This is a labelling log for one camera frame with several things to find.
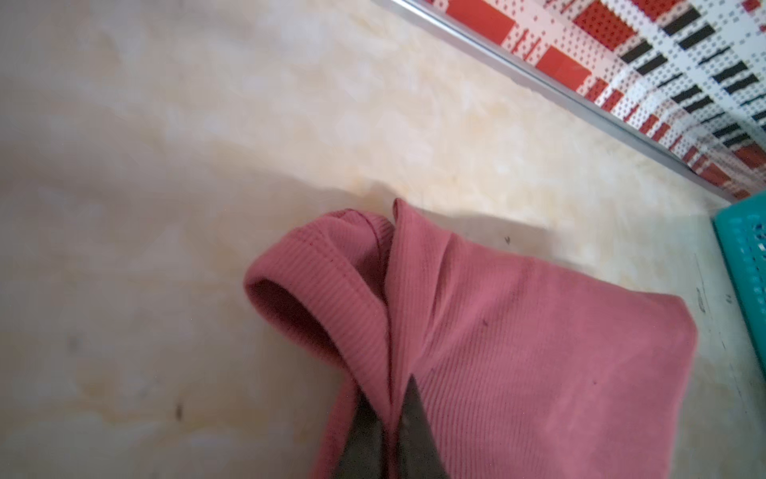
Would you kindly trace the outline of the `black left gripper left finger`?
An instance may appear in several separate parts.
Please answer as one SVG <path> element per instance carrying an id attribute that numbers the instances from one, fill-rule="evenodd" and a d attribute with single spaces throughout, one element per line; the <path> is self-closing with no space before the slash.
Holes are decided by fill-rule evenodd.
<path id="1" fill-rule="evenodd" d="M 357 405 L 334 479 L 381 479 L 385 475 L 383 424 L 367 397 L 359 392 Z"/>

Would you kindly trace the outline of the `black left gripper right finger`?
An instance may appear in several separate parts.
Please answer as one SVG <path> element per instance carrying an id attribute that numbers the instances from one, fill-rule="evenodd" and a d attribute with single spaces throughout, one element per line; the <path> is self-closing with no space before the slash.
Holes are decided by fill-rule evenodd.
<path id="1" fill-rule="evenodd" d="M 417 382 L 407 383 L 397 442 L 398 474 L 402 479 L 447 479 Z"/>

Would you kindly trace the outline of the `pink ribbed tank top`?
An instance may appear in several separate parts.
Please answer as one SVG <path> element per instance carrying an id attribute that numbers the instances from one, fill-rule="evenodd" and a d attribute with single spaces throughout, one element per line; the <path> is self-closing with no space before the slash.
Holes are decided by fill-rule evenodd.
<path id="1" fill-rule="evenodd" d="M 385 475 L 415 377 L 448 478 L 664 478 L 695 355 L 682 299 L 472 243 L 405 201 L 295 229 L 245 275 L 259 314 L 345 375 L 313 476 L 362 392 Z"/>

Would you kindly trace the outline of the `teal plastic basket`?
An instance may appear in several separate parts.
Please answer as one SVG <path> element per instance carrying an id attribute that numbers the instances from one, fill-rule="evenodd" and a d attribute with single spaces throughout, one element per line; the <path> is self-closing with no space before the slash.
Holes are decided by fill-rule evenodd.
<path id="1" fill-rule="evenodd" d="M 723 209 L 712 223 L 751 342 L 765 372 L 765 193 Z"/>

